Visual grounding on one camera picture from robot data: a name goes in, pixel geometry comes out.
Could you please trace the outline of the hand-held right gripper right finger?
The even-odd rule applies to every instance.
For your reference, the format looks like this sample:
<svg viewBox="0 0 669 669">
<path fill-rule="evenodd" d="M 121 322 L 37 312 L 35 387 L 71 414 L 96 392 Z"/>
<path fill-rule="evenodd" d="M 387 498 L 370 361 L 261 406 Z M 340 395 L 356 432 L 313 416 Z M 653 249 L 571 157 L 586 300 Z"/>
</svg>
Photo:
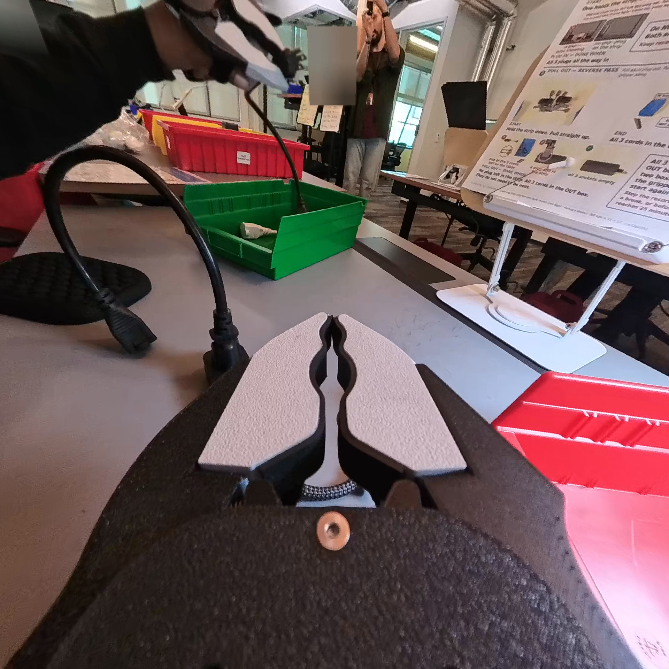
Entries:
<svg viewBox="0 0 669 669">
<path fill-rule="evenodd" d="M 346 314 L 333 320 L 339 433 L 354 455 L 401 475 L 463 472 L 466 460 L 413 359 Z"/>
</svg>

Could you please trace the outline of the clear plastic bag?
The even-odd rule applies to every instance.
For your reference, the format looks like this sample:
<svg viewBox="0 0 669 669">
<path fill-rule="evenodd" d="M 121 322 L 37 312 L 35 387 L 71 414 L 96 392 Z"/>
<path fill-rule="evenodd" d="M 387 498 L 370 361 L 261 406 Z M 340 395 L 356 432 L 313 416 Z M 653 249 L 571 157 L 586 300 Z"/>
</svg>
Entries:
<svg viewBox="0 0 669 669">
<path fill-rule="evenodd" d="M 131 154 L 141 153 L 150 143 L 146 128 L 126 108 L 116 120 L 102 125 L 82 141 L 83 145 L 107 146 Z"/>
</svg>

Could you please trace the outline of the person's left hand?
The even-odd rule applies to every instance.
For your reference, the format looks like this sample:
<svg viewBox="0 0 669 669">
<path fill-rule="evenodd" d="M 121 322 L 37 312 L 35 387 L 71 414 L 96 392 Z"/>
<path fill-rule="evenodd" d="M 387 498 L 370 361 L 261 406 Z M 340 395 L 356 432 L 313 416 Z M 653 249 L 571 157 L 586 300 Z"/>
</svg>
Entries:
<svg viewBox="0 0 669 669">
<path fill-rule="evenodd" d="M 175 14 L 165 1 L 155 1 L 144 9 L 153 43 L 164 67 L 168 71 L 180 71 L 192 82 L 215 80 L 230 81 L 235 64 L 211 51 L 196 38 L 188 26 Z"/>
</svg>

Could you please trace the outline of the hanging paper sheets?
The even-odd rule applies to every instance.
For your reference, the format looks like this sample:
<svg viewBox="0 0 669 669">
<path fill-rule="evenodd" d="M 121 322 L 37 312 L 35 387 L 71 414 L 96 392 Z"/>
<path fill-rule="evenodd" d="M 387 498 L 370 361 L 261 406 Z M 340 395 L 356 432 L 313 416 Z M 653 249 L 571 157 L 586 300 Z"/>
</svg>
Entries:
<svg viewBox="0 0 669 669">
<path fill-rule="evenodd" d="M 343 112 L 343 106 L 318 106 L 303 100 L 298 110 L 297 124 L 325 132 L 339 132 Z"/>
</svg>

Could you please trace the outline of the brown table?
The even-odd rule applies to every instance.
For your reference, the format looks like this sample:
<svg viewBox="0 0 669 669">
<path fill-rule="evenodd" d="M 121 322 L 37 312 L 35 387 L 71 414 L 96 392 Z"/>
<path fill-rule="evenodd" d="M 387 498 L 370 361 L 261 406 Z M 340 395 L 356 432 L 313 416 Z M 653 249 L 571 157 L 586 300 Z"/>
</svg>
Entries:
<svg viewBox="0 0 669 669">
<path fill-rule="evenodd" d="M 391 194 L 406 201 L 399 237 L 409 239 L 419 207 L 445 215 L 459 213 L 465 204 L 459 188 L 440 185 L 421 177 L 410 177 L 404 172 L 381 171 L 380 176 L 392 182 Z"/>
</svg>

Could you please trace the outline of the instruction sheet board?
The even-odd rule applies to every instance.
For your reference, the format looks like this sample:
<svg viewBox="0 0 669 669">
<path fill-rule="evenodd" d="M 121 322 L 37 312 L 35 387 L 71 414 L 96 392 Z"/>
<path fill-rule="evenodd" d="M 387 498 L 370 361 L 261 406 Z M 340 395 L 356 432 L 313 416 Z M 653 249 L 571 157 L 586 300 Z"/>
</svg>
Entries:
<svg viewBox="0 0 669 669">
<path fill-rule="evenodd" d="M 668 268 L 668 2 L 578 1 L 463 182 L 483 213 Z"/>
</svg>

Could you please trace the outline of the white paper sheet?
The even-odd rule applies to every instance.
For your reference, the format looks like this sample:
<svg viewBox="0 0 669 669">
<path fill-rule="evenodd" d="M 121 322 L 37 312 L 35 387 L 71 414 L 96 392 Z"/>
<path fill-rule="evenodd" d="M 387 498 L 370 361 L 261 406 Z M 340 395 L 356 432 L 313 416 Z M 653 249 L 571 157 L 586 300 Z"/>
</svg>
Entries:
<svg viewBox="0 0 669 669">
<path fill-rule="evenodd" d="M 173 166 L 151 167 L 151 169 L 169 185 L 210 183 L 208 179 Z M 102 160 L 76 165 L 66 173 L 64 181 L 105 185 L 146 183 L 146 179 L 127 166 Z"/>
</svg>

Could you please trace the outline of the person's left forearm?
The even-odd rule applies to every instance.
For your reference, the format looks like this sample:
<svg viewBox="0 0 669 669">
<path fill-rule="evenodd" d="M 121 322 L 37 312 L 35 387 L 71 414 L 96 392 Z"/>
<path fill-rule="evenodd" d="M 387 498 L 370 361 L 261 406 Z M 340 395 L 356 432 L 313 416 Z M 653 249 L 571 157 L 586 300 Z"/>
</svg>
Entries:
<svg viewBox="0 0 669 669">
<path fill-rule="evenodd" d="M 1 54 L 1 178 L 26 172 L 116 120 L 149 82 L 171 79 L 147 8 L 93 17 L 31 1 L 46 54 Z"/>
</svg>

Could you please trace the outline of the green plastic bin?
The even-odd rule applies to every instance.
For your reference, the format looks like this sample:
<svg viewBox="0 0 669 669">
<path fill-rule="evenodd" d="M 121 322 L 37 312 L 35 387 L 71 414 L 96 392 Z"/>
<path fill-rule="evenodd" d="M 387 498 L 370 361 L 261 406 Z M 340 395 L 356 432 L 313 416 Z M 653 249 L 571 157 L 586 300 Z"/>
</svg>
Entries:
<svg viewBox="0 0 669 669">
<path fill-rule="evenodd" d="M 183 202 L 213 254 L 279 280 L 351 248 L 367 200 L 301 182 L 306 212 L 298 213 L 292 180 L 187 185 Z M 242 239 L 239 225 L 257 223 L 276 237 Z"/>
</svg>

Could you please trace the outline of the yellow plastic bin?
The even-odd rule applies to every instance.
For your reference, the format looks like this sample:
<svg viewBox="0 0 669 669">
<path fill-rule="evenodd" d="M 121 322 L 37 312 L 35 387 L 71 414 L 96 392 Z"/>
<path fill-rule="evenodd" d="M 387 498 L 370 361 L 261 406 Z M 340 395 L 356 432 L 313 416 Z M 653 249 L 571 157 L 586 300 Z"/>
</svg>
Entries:
<svg viewBox="0 0 669 669">
<path fill-rule="evenodd" d="M 159 148 L 159 150 L 162 152 L 164 156 L 167 155 L 167 146 L 166 146 L 166 141 L 164 139 L 164 129 L 161 126 L 161 123 L 166 124 L 167 122 L 172 122 L 172 123 L 177 123 L 177 124 L 187 124 L 187 125 L 192 125 L 192 126 L 202 126 L 205 128 L 214 128 L 214 127 L 206 127 L 203 124 L 195 124 L 193 122 L 183 122 L 183 121 L 168 121 L 168 120 L 159 120 L 157 117 L 153 119 L 153 143 L 155 146 Z M 250 129 L 246 128 L 241 128 L 238 126 L 236 123 L 229 123 L 229 122 L 222 122 L 223 128 L 225 130 L 235 130 L 235 131 L 242 131 L 242 132 L 252 132 Z"/>
</svg>

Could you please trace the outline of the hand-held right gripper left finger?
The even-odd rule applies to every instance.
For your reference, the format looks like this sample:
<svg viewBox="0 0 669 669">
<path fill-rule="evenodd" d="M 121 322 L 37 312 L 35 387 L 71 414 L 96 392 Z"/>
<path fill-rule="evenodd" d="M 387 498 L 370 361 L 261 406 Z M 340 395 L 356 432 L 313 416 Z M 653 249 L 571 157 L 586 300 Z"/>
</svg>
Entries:
<svg viewBox="0 0 669 669">
<path fill-rule="evenodd" d="M 320 368 L 327 356 L 331 316 L 317 313 L 265 344 L 249 360 L 213 428 L 198 464 L 211 471 L 276 475 L 297 466 L 318 469 L 324 450 Z"/>
</svg>

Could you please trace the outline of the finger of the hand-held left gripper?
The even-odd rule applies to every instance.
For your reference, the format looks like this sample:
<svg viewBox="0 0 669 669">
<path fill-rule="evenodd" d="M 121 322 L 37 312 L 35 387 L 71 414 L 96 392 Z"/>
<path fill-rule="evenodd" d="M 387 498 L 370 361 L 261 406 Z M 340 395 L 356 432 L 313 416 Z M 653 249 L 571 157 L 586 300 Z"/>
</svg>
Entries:
<svg viewBox="0 0 669 669">
<path fill-rule="evenodd" d="M 287 94 L 304 69 L 306 55 L 299 48 L 283 44 L 278 35 L 278 28 L 282 25 L 279 16 L 268 11 L 262 11 L 262 14 L 266 27 L 237 11 L 218 11 L 215 35 L 231 55 L 241 60 L 245 80 Z"/>
</svg>

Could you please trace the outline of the red bin with white label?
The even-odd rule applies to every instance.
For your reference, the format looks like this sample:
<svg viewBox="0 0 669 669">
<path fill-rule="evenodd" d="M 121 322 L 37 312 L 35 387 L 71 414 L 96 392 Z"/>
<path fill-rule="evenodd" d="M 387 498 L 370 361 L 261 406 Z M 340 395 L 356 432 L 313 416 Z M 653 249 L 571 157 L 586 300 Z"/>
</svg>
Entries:
<svg viewBox="0 0 669 669">
<path fill-rule="evenodd" d="M 167 158 L 183 171 L 291 179 L 294 166 L 297 177 L 302 177 L 308 147 L 297 141 L 286 141 L 290 164 L 272 135 L 172 122 L 161 126 Z"/>
</svg>

